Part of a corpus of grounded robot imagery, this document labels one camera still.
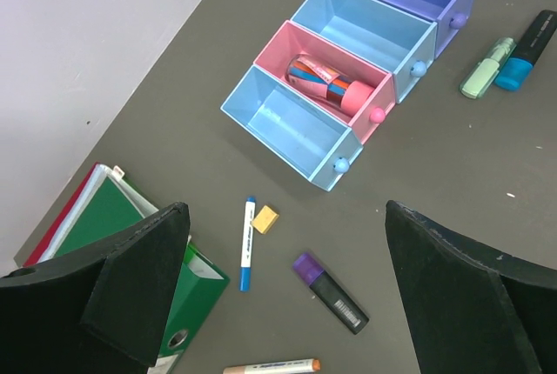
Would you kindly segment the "pink drawer bin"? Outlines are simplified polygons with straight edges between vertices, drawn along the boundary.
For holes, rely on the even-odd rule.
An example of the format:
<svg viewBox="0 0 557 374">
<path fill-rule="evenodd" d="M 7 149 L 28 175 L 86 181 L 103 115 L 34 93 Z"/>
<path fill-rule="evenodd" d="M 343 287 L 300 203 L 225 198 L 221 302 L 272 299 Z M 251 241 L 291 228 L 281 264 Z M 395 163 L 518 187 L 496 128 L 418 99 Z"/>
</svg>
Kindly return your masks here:
<svg viewBox="0 0 557 374">
<path fill-rule="evenodd" d="M 395 105 L 393 75 L 286 21 L 254 64 L 327 110 L 365 143 Z"/>
</svg>

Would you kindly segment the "light blue bin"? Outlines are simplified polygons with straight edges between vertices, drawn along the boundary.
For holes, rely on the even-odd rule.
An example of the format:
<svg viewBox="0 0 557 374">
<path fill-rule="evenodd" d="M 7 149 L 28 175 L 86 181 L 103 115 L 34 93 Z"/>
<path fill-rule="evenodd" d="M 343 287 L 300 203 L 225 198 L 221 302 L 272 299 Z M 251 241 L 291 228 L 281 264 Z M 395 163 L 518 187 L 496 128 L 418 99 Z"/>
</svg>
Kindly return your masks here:
<svg viewBox="0 0 557 374">
<path fill-rule="evenodd" d="M 325 191 L 332 190 L 363 150 L 352 128 L 256 65 L 221 110 Z"/>
<path fill-rule="evenodd" d="M 437 24 L 380 0 L 305 0 L 292 21 L 391 73 L 398 104 L 435 58 Z"/>
</svg>

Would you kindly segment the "yellow eraser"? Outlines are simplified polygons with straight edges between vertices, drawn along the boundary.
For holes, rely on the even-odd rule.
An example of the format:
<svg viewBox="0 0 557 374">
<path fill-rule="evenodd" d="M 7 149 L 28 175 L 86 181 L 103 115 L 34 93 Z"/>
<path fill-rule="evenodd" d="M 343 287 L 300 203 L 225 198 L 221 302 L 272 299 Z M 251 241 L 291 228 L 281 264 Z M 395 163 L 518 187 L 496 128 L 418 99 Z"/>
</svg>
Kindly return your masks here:
<svg viewBox="0 0 557 374">
<path fill-rule="evenodd" d="M 260 234 L 266 234 L 269 229 L 276 223 L 279 214 L 270 206 L 265 205 L 253 218 L 252 227 Z"/>
</svg>

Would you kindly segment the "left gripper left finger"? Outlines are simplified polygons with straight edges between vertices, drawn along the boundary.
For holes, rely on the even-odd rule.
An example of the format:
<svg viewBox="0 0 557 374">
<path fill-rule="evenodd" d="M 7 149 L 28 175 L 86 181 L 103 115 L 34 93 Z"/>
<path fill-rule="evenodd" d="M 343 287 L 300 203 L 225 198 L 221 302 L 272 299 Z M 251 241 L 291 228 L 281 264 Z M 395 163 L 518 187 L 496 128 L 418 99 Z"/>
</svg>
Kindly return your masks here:
<svg viewBox="0 0 557 374">
<path fill-rule="evenodd" d="M 3 373 L 146 373 L 185 255 L 188 206 L 1 279 Z"/>
</svg>

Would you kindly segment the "green highlighter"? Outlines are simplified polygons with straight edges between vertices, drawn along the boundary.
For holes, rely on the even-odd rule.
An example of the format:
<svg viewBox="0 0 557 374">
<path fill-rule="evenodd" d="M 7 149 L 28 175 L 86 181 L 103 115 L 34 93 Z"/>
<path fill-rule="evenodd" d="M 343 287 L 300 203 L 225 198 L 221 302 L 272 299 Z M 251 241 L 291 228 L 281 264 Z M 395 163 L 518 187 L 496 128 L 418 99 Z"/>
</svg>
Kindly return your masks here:
<svg viewBox="0 0 557 374">
<path fill-rule="evenodd" d="M 460 93 L 470 99 L 482 98 L 515 47 L 512 37 L 498 39 L 460 84 Z"/>
</svg>

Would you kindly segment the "purple black highlighter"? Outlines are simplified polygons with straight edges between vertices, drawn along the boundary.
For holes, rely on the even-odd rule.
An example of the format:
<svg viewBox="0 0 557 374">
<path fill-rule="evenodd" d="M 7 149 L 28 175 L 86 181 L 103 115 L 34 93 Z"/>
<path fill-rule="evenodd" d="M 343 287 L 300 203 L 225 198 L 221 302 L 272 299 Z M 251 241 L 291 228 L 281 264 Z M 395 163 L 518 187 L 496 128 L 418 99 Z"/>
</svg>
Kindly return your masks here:
<svg viewBox="0 0 557 374">
<path fill-rule="evenodd" d="M 323 305 L 353 334 L 359 334 L 369 317 L 309 252 L 301 254 L 293 270 Z"/>
</svg>

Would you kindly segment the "white blue pen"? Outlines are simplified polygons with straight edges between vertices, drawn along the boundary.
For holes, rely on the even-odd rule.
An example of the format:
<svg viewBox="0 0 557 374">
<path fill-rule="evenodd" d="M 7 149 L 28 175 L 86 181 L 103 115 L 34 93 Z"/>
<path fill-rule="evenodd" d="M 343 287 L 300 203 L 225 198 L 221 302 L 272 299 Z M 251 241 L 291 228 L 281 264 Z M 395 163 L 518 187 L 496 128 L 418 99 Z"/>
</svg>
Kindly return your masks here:
<svg viewBox="0 0 557 374">
<path fill-rule="evenodd" d="M 247 292 L 251 284 L 253 227 L 252 220 L 255 216 L 256 199 L 248 197 L 245 202 L 245 213 L 243 219 L 242 247 L 240 258 L 240 272 L 238 288 L 241 292 Z"/>
</svg>

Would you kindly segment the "green ring binder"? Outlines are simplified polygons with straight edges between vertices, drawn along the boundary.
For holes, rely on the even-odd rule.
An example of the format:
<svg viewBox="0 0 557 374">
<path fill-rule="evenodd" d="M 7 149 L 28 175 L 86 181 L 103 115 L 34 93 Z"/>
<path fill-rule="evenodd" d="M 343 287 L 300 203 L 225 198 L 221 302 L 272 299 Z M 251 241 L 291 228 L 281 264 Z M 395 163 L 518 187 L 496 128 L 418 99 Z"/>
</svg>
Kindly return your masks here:
<svg viewBox="0 0 557 374">
<path fill-rule="evenodd" d="M 158 207 L 126 179 L 108 176 L 57 233 L 47 257 L 58 257 L 123 230 Z M 229 278 L 189 242 L 181 264 L 158 361 L 150 373 L 170 373 L 220 299 Z"/>
</svg>

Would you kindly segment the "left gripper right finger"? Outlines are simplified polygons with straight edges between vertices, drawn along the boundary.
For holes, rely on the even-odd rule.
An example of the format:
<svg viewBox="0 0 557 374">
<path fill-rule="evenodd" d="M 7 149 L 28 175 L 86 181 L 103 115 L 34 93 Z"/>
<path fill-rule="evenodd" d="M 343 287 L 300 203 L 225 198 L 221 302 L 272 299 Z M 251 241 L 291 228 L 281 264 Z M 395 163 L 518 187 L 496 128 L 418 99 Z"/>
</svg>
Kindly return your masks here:
<svg viewBox="0 0 557 374">
<path fill-rule="evenodd" d="M 423 373 L 554 373 L 556 272 L 390 200 L 386 240 Z"/>
</svg>

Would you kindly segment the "blue black marker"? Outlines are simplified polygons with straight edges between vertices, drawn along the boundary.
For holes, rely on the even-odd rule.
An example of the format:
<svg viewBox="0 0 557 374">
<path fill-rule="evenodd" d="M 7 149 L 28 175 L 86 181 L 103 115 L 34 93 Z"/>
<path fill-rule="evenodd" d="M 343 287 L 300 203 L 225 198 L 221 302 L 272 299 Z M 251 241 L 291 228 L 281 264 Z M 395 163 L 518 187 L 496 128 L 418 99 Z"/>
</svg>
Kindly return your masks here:
<svg viewBox="0 0 557 374">
<path fill-rule="evenodd" d="M 556 31 L 556 12 L 542 10 L 530 23 L 494 82 L 501 89 L 517 91 L 534 69 Z"/>
</svg>

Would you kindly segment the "crayon tube pink cap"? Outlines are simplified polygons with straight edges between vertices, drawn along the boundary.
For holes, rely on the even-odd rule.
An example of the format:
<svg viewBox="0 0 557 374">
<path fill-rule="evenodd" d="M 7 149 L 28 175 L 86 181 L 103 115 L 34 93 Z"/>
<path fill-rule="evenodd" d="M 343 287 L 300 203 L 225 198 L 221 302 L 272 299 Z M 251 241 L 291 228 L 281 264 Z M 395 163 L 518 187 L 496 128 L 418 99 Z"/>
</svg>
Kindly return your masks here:
<svg viewBox="0 0 557 374">
<path fill-rule="evenodd" d="M 325 102 L 347 116 L 354 116 L 375 91 L 319 59 L 299 54 L 286 68 L 285 80 L 304 95 Z"/>
</svg>

